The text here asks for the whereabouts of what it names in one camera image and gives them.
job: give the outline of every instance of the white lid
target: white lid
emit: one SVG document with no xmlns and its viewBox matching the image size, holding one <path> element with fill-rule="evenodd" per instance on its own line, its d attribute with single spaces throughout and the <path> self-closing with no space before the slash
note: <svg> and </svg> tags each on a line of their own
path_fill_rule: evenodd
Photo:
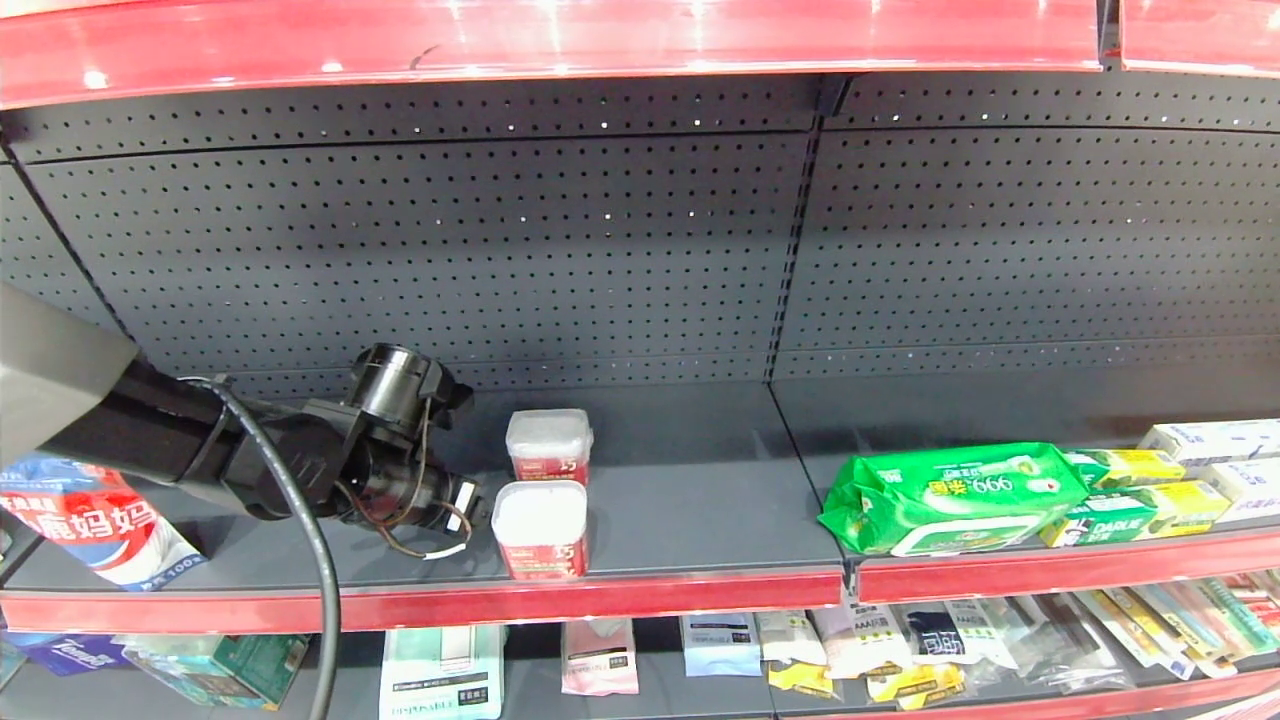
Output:
<svg viewBox="0 0 1280 720">
<path fill-rule="evenodd" d="M 586 410 L 521 410 L 507 424 L 507 452 L 515 457 L 581 457 L 591 451 Z"/>
<path fill-rule="evenodd" d="M 490 523 L 508 547 L 573 544 L 586 532 L 586 488 L 573 480 L 509 483 L 493 501 Z"/>
</svg>

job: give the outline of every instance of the pegboard back panel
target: pegboard back panel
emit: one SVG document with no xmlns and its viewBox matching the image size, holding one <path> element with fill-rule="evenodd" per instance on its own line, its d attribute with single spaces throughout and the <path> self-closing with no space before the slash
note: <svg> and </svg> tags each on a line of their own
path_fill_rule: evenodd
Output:
<svg viewBox="0 0 1280 720">
<path fill-rule="evenodd" d="M 1280 138 L 824 133 L 781 350 L 1270 334 Z"/>
<path fill-rule="evenodd" d="M 1129 127 L 1280 132 L 1280 81 L 1125 73 L 865 73 L 827 129 Z"/>
<path fill-rule="evenodd" d="M 0 268 L 4 279 L 95 325 L 119 332 L 17 170 L 0 164 Z"/>
<path fill-rule="evenodd" d="M 31 173 L 170 373 L 346 368 L 389 341 L 454 365 L 732 356 L 763 378 L 804 143 L 291 147 Z"/>
<path fill-rule="evenodd" d="M 808 131 L 817 76 L 364 85 L 4 113 L 24 163 L 278 145 Z"/>
</svg>

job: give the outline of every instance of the red shelf edge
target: red shelf edge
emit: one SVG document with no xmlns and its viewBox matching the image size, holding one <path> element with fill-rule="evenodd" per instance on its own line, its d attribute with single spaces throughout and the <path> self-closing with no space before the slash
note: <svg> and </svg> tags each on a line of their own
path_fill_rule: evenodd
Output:
<svg viewBox="0 0 1280 720">
<path fill-rule="evenodd" d="M 0 109 L 375 82 L 1102 69 L 1093 0 L 15 3 L 0 13 Z"/>
<path fill-rule="evenodd" d="M 911 712 L 924 720 L 1093 720 L 1130 712 L 1155 712 L 1256 697 L 1280 685 L 1280 667 L 1256 670 L 1234 678 L 1190 680 L 1132 691 L 1028 700 L 992 705 L 938 707 Z M 902 714 L 859 712 L 856 715 L 822 715 L 810 720 L 901 720 Z"/>
<path fill-rule="evenodd" d="M 640 578 L 585 578 L 557 584 L 452 584 L 347 589 L 348 632 L 484 623 L 646 618 L 703 611 L 820 607 L 841 602 L 840 566 Z M 316 633 L 316 592 L 156 593 L 0 591 L 9 626 L 84 633 Z"/>
<path fill-rule="evenodd" d="M 1266 570 L 1277 556 L 1280 528 L 954 557 L 874 557 L 856 569 L 858 597 L 893 603 L 1139 585 Z"/>
</svg>

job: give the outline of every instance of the red shelf canopy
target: red shelf canopy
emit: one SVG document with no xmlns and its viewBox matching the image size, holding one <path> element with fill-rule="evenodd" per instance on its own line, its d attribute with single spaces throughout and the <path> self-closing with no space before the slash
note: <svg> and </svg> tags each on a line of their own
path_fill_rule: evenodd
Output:
<svg viewBox="0 0 1280 720">
<path fill-rule="evenodd" d="M 0 108 L 228 87 L 1097 70 L 1093 0 L 10 0 Z"/>
<path fill-rule="evenodd" d="M 1126 0 L 1125 69 L 1280 77 L 1280 0 Z"/>
</svg>

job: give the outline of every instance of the blue package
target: blue package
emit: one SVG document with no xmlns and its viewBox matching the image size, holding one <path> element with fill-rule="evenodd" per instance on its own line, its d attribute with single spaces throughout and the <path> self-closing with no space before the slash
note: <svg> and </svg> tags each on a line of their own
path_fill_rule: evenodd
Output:
<svg viewBox="0 0 1280 720">
<path fill-rule="evenodd" d="M 685 676 L 759 678 L 760 637 L 750 612 L 685 615 L 680 619 Z"/>
<path fill-rule="evenodd" d="M 18 648 L 36 665 L 54 675 L 78 675 L 102 667 L 129 666 L 124 647 L 110 635 L 14 633 L 0 630 L 0 639 Z"/>
</svg>

